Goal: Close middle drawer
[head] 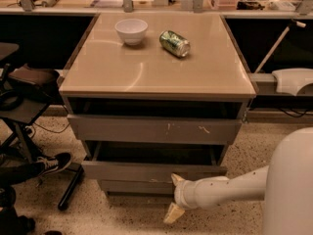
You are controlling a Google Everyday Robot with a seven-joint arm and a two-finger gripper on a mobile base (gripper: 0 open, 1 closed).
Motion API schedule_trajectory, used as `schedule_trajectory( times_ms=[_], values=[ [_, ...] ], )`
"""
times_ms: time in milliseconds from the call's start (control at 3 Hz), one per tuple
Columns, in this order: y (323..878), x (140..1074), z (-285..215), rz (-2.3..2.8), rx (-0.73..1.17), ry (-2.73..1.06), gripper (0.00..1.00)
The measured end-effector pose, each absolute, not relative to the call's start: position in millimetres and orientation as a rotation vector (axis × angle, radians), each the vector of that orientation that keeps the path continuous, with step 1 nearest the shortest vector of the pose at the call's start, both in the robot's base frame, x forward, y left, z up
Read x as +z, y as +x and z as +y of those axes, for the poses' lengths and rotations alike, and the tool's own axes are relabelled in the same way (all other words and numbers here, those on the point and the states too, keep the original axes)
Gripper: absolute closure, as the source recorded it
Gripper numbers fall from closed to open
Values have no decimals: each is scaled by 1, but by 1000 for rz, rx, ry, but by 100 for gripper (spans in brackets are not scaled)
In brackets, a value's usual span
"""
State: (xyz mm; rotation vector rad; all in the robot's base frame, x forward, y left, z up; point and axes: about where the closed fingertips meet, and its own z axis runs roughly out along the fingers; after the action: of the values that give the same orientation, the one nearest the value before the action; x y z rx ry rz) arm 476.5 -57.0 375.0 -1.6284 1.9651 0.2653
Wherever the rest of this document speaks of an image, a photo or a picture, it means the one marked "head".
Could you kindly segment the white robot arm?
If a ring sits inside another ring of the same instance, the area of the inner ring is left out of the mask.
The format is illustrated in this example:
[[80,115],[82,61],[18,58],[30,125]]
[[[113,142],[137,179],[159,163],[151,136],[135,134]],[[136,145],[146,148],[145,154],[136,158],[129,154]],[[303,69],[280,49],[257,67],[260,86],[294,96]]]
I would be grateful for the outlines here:
[[313,233],[313,128],[286,136],[267,166],[235,178],[187,180],[175,173],[174,201],[164,221],[175,222],[186,210],[209,210],[231,201],[264,202],[263,235]]

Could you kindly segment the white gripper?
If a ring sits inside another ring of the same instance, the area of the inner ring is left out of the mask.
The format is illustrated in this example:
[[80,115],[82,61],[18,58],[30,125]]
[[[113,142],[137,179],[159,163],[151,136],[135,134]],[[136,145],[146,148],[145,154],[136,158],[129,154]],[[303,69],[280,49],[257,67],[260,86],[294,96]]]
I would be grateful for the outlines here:
[[165,224],[172,224],[178,220],[185,210],[207,209],[209,207],[209,198],[207,190],[209,180],[200,179],[196,181],[187,180],[176,173],[171,174],[172,183],[175,186],[175,203],[169,205],[168,211],[163,219]]

